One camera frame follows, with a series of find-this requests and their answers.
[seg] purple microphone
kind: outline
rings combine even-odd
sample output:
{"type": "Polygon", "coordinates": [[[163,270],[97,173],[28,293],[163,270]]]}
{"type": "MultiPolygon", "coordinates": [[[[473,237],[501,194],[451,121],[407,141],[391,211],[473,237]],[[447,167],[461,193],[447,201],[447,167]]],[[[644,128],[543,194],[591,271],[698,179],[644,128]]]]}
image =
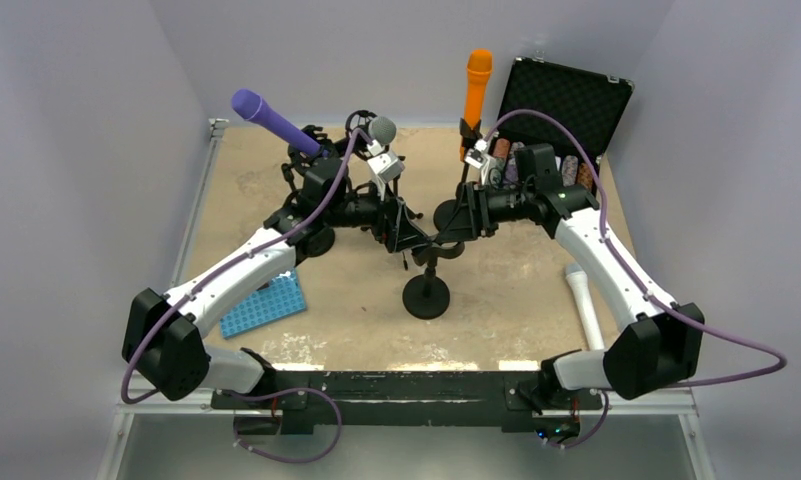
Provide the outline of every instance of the purple microphone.
{"type": "Polygon", "coordinates": [[[232,109],[244,120],[268,129],[270,133],[288,142],[306,155],[317,155],[321,146],[313,138],[273,111],[258,93],[242,88],[232,96],[232,109]]]}

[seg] floor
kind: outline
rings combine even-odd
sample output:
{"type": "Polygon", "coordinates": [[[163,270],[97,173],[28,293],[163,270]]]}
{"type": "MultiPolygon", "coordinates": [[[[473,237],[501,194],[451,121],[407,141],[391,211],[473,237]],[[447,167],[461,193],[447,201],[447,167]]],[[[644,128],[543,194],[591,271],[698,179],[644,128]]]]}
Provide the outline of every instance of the floor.
{"type": "MultiPolygon", "coordinates": [[[[330,138],[342,130],[328,129],[330,138]]],[[[419,224],[435,232],[432,212],[449,199],[461,173],[455,129],[400,129],[392,148],[406,156],[400,194],[419,224]]],[[[223,137],[187,274],[196,276],[240,246],[278,209],[288,193],[280,164],[286,145],[262,128],[231,127],[223,137]]],[[[607,166],[609,223],[632,251],[607,166]]],[[[367,180],[364,162],[351,161],[354,184],[367,180]]],[[[503,224],[493,238],[466,245],[442,260],[438,275],[451,291],[444,316],[418,320],[401,292],[419,272],[403,269],[369,233],[338,229],[332,250],[297,270],[308,305],[304,313],[230,340],[215,329],[207,342],[248,347],[282,368],[333,370],[496,370],[501,361],[539,361],[587,348],[573,296],[563,277],[570,255],[529,222],[503,224]]],[[[607,345],[615,323],[598,291],[592,296],[607,345]]]]}

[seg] white wall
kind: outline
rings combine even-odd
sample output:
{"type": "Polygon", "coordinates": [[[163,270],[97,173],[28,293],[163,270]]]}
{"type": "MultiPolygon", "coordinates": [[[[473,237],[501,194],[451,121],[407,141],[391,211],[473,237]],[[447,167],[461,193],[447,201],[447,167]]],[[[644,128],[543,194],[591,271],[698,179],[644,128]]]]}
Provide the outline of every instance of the white wall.
{"type": "MultiPolygon", "coordinates": [[[[610,163],[639,259],[711,325],[789,356],[696,392],[719,478],[801,478],[801,1],[678,1],[610,163]]],[[[705,340],[699,377],[772,360],[705,340]]]]}
{"type": "Polygon", "coordinates": [[[357,108],[398,123],[457,125],[465,64],[494,54],[490,121],[512,59],[633,73],[672,0],[151,0],[203,107],[232,118],[239,88],[295,123],[338,124],[357,108]]]}
{"type": "Polygon", "coordinates": [[[0,478],[92,478],[206,116],[147,0],[0,0],[0,478]]]}

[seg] round stand base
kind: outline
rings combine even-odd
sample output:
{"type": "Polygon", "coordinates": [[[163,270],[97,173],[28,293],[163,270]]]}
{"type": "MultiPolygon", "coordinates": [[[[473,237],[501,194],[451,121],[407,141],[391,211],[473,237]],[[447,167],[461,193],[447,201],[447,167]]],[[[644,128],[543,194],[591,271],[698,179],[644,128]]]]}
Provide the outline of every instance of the round stand base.
{"type": "Polygon", "coordinates": [[[335,245],[335,230],[326,227],[306,240],[302,249],[308,258],[315,258],[328,252],[333,245],[335,245]]]}
{"type": "Polygon", "coordinates": [[[403,306],[412,316],[421,320],[432,320],[440,317],[450,306],[450,289],[444,280],[435,277],[432,279],[432,288],[429,296],[424,296],[426,279],[418,275],[406,283],[403,288],[403,306]]]}
{"type": "Polygon", "coordinates": [[[432,214],[432,223],[435,224],[436,230],[439,232],[442,228],[446,227],[453,218],[453,209],[456,208],[456,200],[447,200],[441,202],[441,205],[436,207],[435,213],[432,214]]]}

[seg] wire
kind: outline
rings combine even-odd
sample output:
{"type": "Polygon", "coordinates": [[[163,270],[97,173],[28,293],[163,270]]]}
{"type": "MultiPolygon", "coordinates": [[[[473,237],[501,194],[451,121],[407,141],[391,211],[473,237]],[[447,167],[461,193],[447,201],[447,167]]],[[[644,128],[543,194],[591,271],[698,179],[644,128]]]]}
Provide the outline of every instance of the wire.
{"type": "MultiPolygon", "coordinates": [[[[503,124],[503,122],[505,122],[505,121],[509,120],[510,118],[515,117],[517,115],[532,115],[534,117],[538,117],[538,118],[550,123],[551,125],[556,127],[560,132],[562,132],[562,134],[564,134],[565,137],[567,137],[568,140],[572,144],[574,144],[574,147],[576,147],[577,152],[579,152],[580,157],[582,157],[583,162],[586,164],[586,167],[588,167],[589,172],[591,172],[591,176],[592,176],[592,178],[594,180],[594,184],[597,185],[597,191],[598,191],[598,193],[600,193],[600,198],[601,198],[601,204],[600,204],[600,236],[601,236],[601,238],[607,238],[607,230],[608,229],[607,229],[607,224],[606,224],[606,217],[608,215],[609,202],[607,201],[606,190],[603,188],[603,184],[600,182],[600,177],[597,175],[597,170],[594,168],[594,165],[589,160],[588,155],[586,154],[586,152],[583,149],[582,145],[580,145],[580,142],[561,123],[559,123],[553,117],[551,117],[551,116],[549,116],[547,114],[544,114],[542,112],[536,111],[536,110],[530,110],[530,109],[513,110],[513,111],[507,113],[506,115],[503,115],[502,117],[500,117],[499,120],[497,120],[497,122],[494,124],[494,126],[491,128],[491,130],[489,130],[489,132],[486,134],[485,140],[486,141],[490,141],[491,137],[494,135],[494,133],[497,131],[497,129],[500,127],[500,125],[503,124]]],[[[763,375],[768,375],[770,373],[777,372],[777,371],[782,370],[783,368],[785,368],[785,366],[788,364],[788,360],[786,359],[786,356],[783,355],[778,350],[772,348],[772,347],[769,347],[767,345],[763,345],[763,344],[760,344],[760,343],[756,343],[756,342],[753,342],[751,340],[746,340],[746,339],[744,339],[742,337],[739,337],[739,336],[736,336],[736,335],[732,335],[730,333],[723,332],[723,331],[721,331],[721,330],[719,330],[717,328],[709,327],[709,326],[704,325],[702,323],[696,322],[694,319],[688,317],[687,315],[684,315],[684,314],[674,310],[669,305],[666,305],[665,303],[660,301],[658,298],[656,298],[653,295],[653,293],[650,291],[650,289],[647,287],[647,285],[645,285],[645,283],[640,278],[638,278],[638,275],[636,274],[636,272],[633,270],[633,268],[630,266],[630,264],[627,263],[626,260],[624,260],[624,257],[621,256],[621,253],[618,251],[618,249],[615,247],[615,245],[613,245],[613,242],[607,241],[607,242],[603,242],[603,243],[607,246],[607,248],[609,248],[609,252],[612,254],[613,257],[615,257],[615,259],[618,261],[618,264],[621,265],[621,268],[624,269],[624,271],[627,273],[627,275],[639,287],[641,292],[644,294],[645,298],[647,298],[652,304],[654,304],[657,307],[659,307],[665,313],[667,313],[671,317],[679,320],[680,322],[683,322],[688,327],[694,328],[696,330],[700,330],[703,333],[706,333],[708,335],[712,335],[713,337],[720,338],[722,340],[725,340],[725,341],[730,342],[730,343],[734,343],[736,345],[740,345],[740,346],[747,347],[747,348],[750,348],[750,349],[753,349],[753,350],[758,350],[758,351],[763,352],[763,353],[767,353],[769,355],[774,356],[777,359],[777,363],[775,363],[775,364],[773,364],[773,365],[771,365],[769,367],[760,368],[760,369],[756,369],[756,370],[751,370],[751,371],[743,372],[743,373],[737,373],[735,375],[726,375],[726,376],[723,376],[723,377],[709,378],[709,379],[704,379],[704,380],[692,380],[692,381],[688,381],[688,382],[681,382],[681,383],[677,383],[677,384],[671,385],[670,386],[671,388],[673,388],[673,387],[701,387],[701,386],[707,386],[707,385],[719,385],[719,384],[723,384],[723,383],[737,382],[739,380],[746,380],[746,379],[749,379],[749,378],[761,377],[763,375]]]]}
{"type": "Polygon", "coordinates": [[[370,137],[362,130],[362,129],[355,129],[353,133],[350,135],[350,142],[347,143],[347,151],[344,152],[344,157],[341,160],[341,167],[338,169],[338,173],[335,175],[335,179],[332,181],[332,185],[329,187],[329,191],[326,193],[326,196],[323,197],[320,204],[318,204],[317,208],[309,214],[302,222],[297,224],[291,230],[283,233],[282,235],[274,238],[269,242],[265,242],[262,245],[259,245],[248,252],[244,252],[241,255],[236,255],[235,257],[231,258],[226,263],[222,264],[218,268],[212,270],[208,275],[203,277],[200,281],[194,285],[191,290],[185,294],[182,298],[177,300],[175,303],[171,305],[171,307],[158,319],[158,321],[150,328],[150,331],[147,332],[147,335],[141,340],[141,343],[135,347],[135,351],[132,353],[132,357],[129,359],[128,365],[126,366],[126,371],[123,373],[123,380],[120,384],[120,399],[123,400],[124,403],[128,405],[133,405],[139,402],[143,402],[144,400],[152,397],[156,393],[159,392],[157,388],[150,390],[149,392],[143,393],[138,397],[132,398],[129,396],[129,381],[132,378],[132,372],[138,367],[138,362],[141,359],[141,355],[144,351],[147,350],[147,347],[150,346],[153,338],[159,332],[159,330],[164,327],[165,323],[172,317],[176,312],[179,311],[180,308],[185,306],[191,298],[194,298],[198,293],[200,293],[203,288],[205,288],[209,283],[213,282],[217,277],[222,275],[224,272],[229,270],[230,268],[234,267],[235,265],[241,263],[242,261],[252,258],[257,253],[276,245],[277,243],[283,242],[308,227],[312,222],[314,222],[321,213],[326,209],[327,205],[329,205],[329,201],[332,199],[333,195],[335,195],[336,190],[341,185],[341,182],[344,180],[345,173],[347,172],[347,164],[350,162],[350,156],[353,153],[353,147],[356,145],[356,137],[361,136],[366,141],[370,141],[370,137]]]}
{"type": "Polygon", "coordinates": [[[238,435],[238,429],[235,427],[235,423],[233,422],[232,425],[232,433],[235,436],[235,443],[233,446],[239,446],[244,450],[247,450],[250,453],[255,453],[256,455],[265,457],[270,460],[274,460],[281,463],[311,463],[321,458],[329,455],[329,452],[335,448],[335,445],[338,444],[338,440],[341,438],[341,429],[343,427],[341,423],[341,410],[338,408],[338,405],[329,397],[329,395],[323,393],[320,390],[315,390],[314,388],[307,388],[307,387],[300,387],[300,388],[289,388],[287,390],[280,390],[278,392],[271,393],[270,395],[262,395],[259,397],[248,397],[246,395],[241,395],[237,392],[225,392],[227,395],[237,398],[239,400],[243,400],[245,402],[263,402],[266,400],[276,400],[279,397],[284,397],[286,395],[292,395],[294,393],[299,392],[306,392],[317,395],[321,397],[326,403],[332,407],[332,411],[335,413],[335,420],[338,422],[338,428],[335,430],[335,436],[332,437],[332,441],[329,442],[329,445],[324,448],[320,453],[316,455],[312,455],[311,457],[303,457],[303,458],[291,458],[291,457],[283,457],[281,455],[276,455],[270,452],[266,452],[264,450],[259,450],[258,448],[253,447],[246,440],[244,440],[240,435],[238,435]]]}
{"type": "Polygon", "coordinates": [[[580,397],[574,396],[571,401],[571,419],[575,422],[580,422],[580,417],[577,415],[580,411],[580,397]]]}
{"type": "Polygon", "coordinates": [[[276,416],[276,405],[279,403],[279,397],[273,399],[273,403],[270,404],[270,418],[272,418],[276,423],[279,423],[279,417],[276,416]]]}
{"type": "Polygon", "coordinates": [[[598,430],[600,430],[600,427],[603,425],[603,422],[606,421],[606,416],[609,414],[609,395],[606,392],[604,392],[603,390],[599,390],[599,393],[600,393],[600,396],[603,397],[603,411],[600,412],[600,418],[597,420],[597,423],[595,423],[594,426],[591,427],[591,430],[589,430],[588,433],[586,433],[585,435],[581,436],[580,438],[578,438],[573,443],[550,443],[550,442],[547,442],[545,445],[552,445],[552,446],[558,447],[558,448],[560,448],[562,450],[568,450],[568,449],[574,448],[574,447],[576,447],[578,445],[581,445],[581,444],[585,443],[586,441],[588,441],[589,438],[593,437],[594,434],[597,433],[598,430]]]}

